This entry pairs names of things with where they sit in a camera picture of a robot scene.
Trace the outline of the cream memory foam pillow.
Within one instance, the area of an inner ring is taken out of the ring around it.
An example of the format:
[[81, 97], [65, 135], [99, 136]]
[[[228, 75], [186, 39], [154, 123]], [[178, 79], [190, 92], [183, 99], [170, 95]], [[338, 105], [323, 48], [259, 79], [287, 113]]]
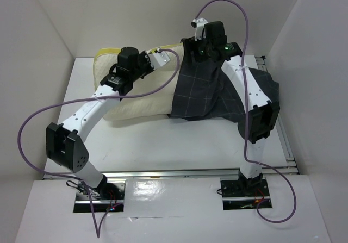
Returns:
[[[103, 48], [96, 53], [93, 62], [94, 86], [96, 88], [100, 85], [102, 78], [107, 75], [111, 66], [117, 63], [117, 55], [120, 50], [120, 48]], [[106, 121], [123, 121], [145, 116], [170, 115], [179, 72], [175, 71], [176, 56], [171, 52], [168, 52], [168, 56], [170, 60], [164, 66], [145, 76], [144, 79], [138, 79], [128, 94], [148, 93], [161, 87], [171, 76], [174, 76], [166, 87], [142, 98], [123, 99], [103, 118]]]

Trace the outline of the dark grey checked pillowcase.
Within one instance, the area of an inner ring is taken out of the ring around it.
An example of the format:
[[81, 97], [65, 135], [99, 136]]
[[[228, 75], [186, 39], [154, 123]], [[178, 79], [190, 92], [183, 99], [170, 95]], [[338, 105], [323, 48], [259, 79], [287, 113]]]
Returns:
[[245, 109], [236, 89], [219, 63], [195, 60], [187, 49], [191, 42], [193, 39], [182, 39], [184, 56], [169, 117], [187, 121], [222, 117], [239, 122]]

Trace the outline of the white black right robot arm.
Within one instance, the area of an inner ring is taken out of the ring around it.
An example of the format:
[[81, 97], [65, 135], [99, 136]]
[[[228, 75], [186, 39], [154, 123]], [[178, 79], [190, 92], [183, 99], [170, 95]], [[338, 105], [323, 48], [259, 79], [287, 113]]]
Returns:
[[236, 42], [228, 42], [221, 21], [208, 22], [195, 18], [191, 23], [195, 35], [183, 41], [184, 53], [190, 54], [191, 63], [213, 61], [220, 65], [235, 88], [245, 109], [245, 118], [237, 124], [240, 136], [245, 140], [245, 163], [239, 169], [237, 188], [243, 195], [256, 191], [263, 180], [262, 160], [266, 139], [274, 129], [280, 106], [262, 90], [245, 64], [244, 53]]

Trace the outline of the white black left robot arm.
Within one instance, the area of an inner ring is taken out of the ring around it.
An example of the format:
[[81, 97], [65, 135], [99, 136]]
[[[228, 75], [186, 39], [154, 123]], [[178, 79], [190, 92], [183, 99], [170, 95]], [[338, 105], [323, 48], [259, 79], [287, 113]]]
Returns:
[[153, 54], [139, 52], [134, 47], [122, 48], [117, 62], [101, 80], [92, 100], [84, 103], [62, 123], [50, 123], [46, 128], [47, 158], [81, 179], [95, 199], [103, 198], [112, 186], [90, 162], [84, 143], [101, 118], [131, 91], [134, 82], [155, 68]]

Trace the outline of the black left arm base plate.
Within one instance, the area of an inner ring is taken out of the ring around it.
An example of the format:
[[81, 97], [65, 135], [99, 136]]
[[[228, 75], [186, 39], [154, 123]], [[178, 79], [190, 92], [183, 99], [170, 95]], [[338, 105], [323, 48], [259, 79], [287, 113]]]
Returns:
[[98, 186], [92, 187], [84, 183], [78, 183], [74, 186], [79, 192], [88, 197], [88, 193], [93, 200], [123, 200], [124, 190], [114, 183], [102, 180]]

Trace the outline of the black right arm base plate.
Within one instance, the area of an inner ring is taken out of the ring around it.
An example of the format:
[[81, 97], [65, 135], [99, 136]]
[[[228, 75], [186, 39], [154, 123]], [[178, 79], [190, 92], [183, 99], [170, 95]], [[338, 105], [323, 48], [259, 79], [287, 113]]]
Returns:
[[223, 197], [270, 196], [266, 179], [263, 179], [259, 185], [256, 185], [251, 189], [243, 189], [238, 180], [221, 180], [220, 184]]

